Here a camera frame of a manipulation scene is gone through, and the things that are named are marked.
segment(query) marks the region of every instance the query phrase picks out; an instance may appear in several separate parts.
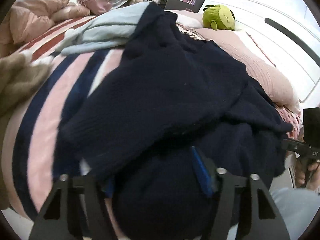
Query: silver bolt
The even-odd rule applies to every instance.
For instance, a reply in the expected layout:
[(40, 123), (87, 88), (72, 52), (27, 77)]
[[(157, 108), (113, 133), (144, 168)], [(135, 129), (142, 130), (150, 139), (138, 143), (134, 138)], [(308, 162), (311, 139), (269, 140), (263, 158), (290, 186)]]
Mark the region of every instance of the silver bolt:
[(253, 180), (258, 180), (258, 179), (260, 179), (259, 175), (258, 175), (258, 174), (255, 174), (255, 173), (251, 174), (251, 175), (250, 175), (250, 178), (253, 179)]
[(227, 173), (227, 170), (225, 168), (217, 168), (217, 173), (219, 174), (226, 174)]
[(68, 175), (67, 174), (62, 174), (60, 176), (60, 180), (62, 180), (62, 181), (66, 181), (67, 179), (68, 179)]

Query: pink object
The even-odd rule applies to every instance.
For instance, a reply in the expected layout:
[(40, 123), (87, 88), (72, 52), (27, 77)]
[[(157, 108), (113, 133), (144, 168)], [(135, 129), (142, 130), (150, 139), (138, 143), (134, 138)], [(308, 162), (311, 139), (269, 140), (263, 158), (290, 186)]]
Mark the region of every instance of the pink object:
[(104, 14), (112, 8), (109, 0), (78, 0), (78, 4), (86, 6), (95, 15)]

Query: headboard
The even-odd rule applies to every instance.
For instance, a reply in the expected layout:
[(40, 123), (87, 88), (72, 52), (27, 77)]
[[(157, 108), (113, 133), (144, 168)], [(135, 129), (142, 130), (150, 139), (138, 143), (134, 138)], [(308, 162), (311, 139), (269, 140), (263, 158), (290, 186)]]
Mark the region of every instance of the headboard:
[[(205, 0), (199, 13), (203, 13), (204, 6), (209, 4), (224, 4), (233, 11), (236, 29), (245, 30), (250, 34), (290, 80), (299, 95), (301, 109), (320, 105), (320, 66), (307, 53), (313, 52), (313, 58), (320, 56), (319, 31), (308, 23), (298, 22), (286, 15), (280, 8), (273, 8), (255, 0)], [(265, 22), (266, 18), (278, 23), (278, 26), (282, 25), (302, 42), (297, 44), (280, 30), (266, 23), (272, 22)]]

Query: bed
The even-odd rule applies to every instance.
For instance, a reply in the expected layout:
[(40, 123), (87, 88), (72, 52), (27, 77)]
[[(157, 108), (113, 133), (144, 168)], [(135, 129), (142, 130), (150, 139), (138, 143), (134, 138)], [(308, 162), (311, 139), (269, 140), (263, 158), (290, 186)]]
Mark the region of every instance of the bed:
[[(248, 47), (251, 52), (255, 53), (266, 63), (271, 64), (270, 60), (272, 60), (278, 70), (280, 70), (290, 80), (299, 96), (300, 110), (304, 108), (319, 106), (320, 99), (316, 96), (318, 94), (318, 90), (320, 89), (320, 86), (318, 86), (318, 82), (320, 79), (319, 66), (314, 62), (314, 60), (310, 58), (309, 55), (306, 54), (306, 52), (301, 47), (299, 47), (287, 36), (280, 33), (278, 30), (266, 24), (264, 22), (264, 19), (266, 17), (274, 17), (274, 19), (276, 19), (280, 24), (285, 26), (288, 26), (287, 24), (289, 23), (289, 27), (287, 28), (291, 29), (294, 33), (301, 33), (300, 38), (303, 39), (303, 41), (312, 49), (314, 49), (316, 53), (319, 53), (319, 55), (320, 47), (318, 46), (318, 44), (320, 42), (320, 34), (316, 30), (312, 30), (312, 28), (306, 29), (305, 26), (303, 26), (301, 23), (297, 23), (294, 19), (283, 15), (280, 11), (274, 8), (267, 7), (253, 0), (205, 0), (202, 8), (200, 9), (199, 15), (202, 13), (202, 9), (205, 5), (220, 3), (227, 5), (236, 15), (236, 27), (249, 34), (246, 38), (242, 36), (243, 32), (240, 35), (240, 39), (246, 45), (246, 47)], [(94, 16), (88, 16), (64, 21), (59, 25), (54, 26), (52, 29), (36, 38), (32, 42), (24, 45), (18, 51), (29, 49), (33, 53), (33, 60), (53, 54), (54, 56), (56, 56), (54, 59), (53, 68), (56, 68), (58, 65), (60, 65), (64, 58), (60, 55), (54, 54), (54, 50), (57, 44), (62, 41), (65, 31), (69, 28), (80, 27), (94, 18)], [(190, 30), (190, 28), (186, 28), (181, 25), (179, 26), (179, 28), (181, 28), (181, 32), (188, 34), (192, 38), (203, 39), (203, 37), (199, 35), (199, 33), (197, 33), (194, 28)], [(92, 85), (91, 83), (87, 84), (89, 94), (92, 93), (92, 91), (100, 84), (105, 75), (107, 75), (119, 65), (122, 52), (123, 50), (121, 49), (111, 49), (106, 54), (97, 56), (100, 63), (96, 64), (95, 66), (92, 65), (92, 67), (96, 69), (96, 74), (94, 76), (91, 76)], [(48, 93), (51, 93), (50, 96), (52, 96), (52, 99), (54, 99), (55, 106), (44, 104), (42, 107), (51, 109), (51, 111), (47, 111), (47, 113), (54, 115), (54, 118), (50, 117), (52, 118), (52, 120), (47, 128), (37, 126), (38, 130), (34, 131), (35, 137), (31, 138), (30, 140), (33, 140), (34, 142), (36, 140), (46, 140), (47, 144), (49, 145), (47, 150), (49, 149), (52, 151), (52, 148), (54, 147), (55, 135), (52, 134), (49, 137), (43, 137), (43, 135), (47, 134), (48, 129), (52, 130), (52, 127), (55, 127), (55, 129), (57, 129), (63, 103), (68, 97), (72, 86), (75, 84), (77, 78), (84, 70), (92, 55), (93, 53), (83, 54), (76, 62), (77, 64), (74, 64), (71, 68), (68, 67), (65, 75), (69, 78), (70, 83), (58, 84), (58, 87), (56, 87), (56, 89), (52, 92), (50, 92), (49, 89)], [(12, 117), (12, 120), (10, 121), (6, 131), (3, 145), (3, 152), (7, 152), (8, 154), (2, 155), (2, 170), (9, 194), (10, 204), (15, 211), (17, 211), (22, 217), (25, 218), (29, 217), (21, 205), (20, 198), (18, 197), (19, 193), (16, 191), (12, 179), (12, 173), (17, 173), (17, 169), (19, 169), (19, 167), (12, 166), (12, 152), (14, 140), (17, 136), (19, 126), (21, 125), (23, 116), (29, 104), (30, 100), (19, 106), (14, 116)], [(279, 108), (278, 111), (279, 113), (281, 111), (284, 111), (283, 117), (285, 117), (285, 115), (287, 114), (290, 114), (289, 119), (295, 119), (299, 117), (297, 114), (294, 114), (288, 109)], [(49, 116), (46, 114), (39, 115), (38, 120), (35, 120), (35, 122), (45, 122), (45, 120), (47, 120), (48, 118)], [(41, 153), (41, 151), (43, 150), (43, 145), (37, 145), (36, 143), (33, 143), (32, 145), (33, 154), (30, 155), (30, 157), (34, 160), (39, 159), (41, 157), (39, 153)], [(278, 179), (278, 182), (276, 181), (277, 179), (275, 180), (272, 187), (276, 188), (288, 185), (290, 187), (295, 187), (292, 179), (294, 178), (294, 161), (295, 155), (288, 156), (288, 158), (286, 159), (286, 167), (289, 169), (285, 172), (284, 177), (280, 178), (280, 180)], [(42, 158), (41, 163), (47, 163), (46, 172), (50, 170), (50, 164), (52, 163), (50, 158)], [(30, 195), (35, 196), (32, 197), (32, 201), (39, 211), (43, 201), (45, 200), (47, 194), (51, 189), (51, 175), (47, 174), (43, 170), (36, 171), (36, 167), (34, 167), (33, 171), (29, 172), (31, 176), (28, 180), (28, 183), (29, 185), (33, 185), (30, 189)], [(10, 221), (10, 218), (16, 215), (13, 214), (10, 210), (5, 211), (4, 214), (8, 218), (8, 221)], [(26, 231), (27, 228), (31, 229), (32, 223), (30, 223), (28, 220), (25, 221), (23, 218), (21, 218), (21, 223), (26, 225), (24, 231)], [(116, 228), (116, 232), (119, 238), (123, 237), (118, 228)], [(22, 238), (22, 240), (26, 239), (28, 235), (25, 234), (25, 232), (20, 232), (20, 234), (20, 238)]]

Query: stuffed animal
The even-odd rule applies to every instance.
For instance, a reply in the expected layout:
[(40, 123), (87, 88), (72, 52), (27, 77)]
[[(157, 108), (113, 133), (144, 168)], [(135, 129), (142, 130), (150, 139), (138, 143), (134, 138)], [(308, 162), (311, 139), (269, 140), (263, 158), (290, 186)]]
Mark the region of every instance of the stuffed animal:
[(203, 26), (219, 30), (235, 30), (235, 16), (230, 9), (222, 4), (207, 5), (202, 16)]

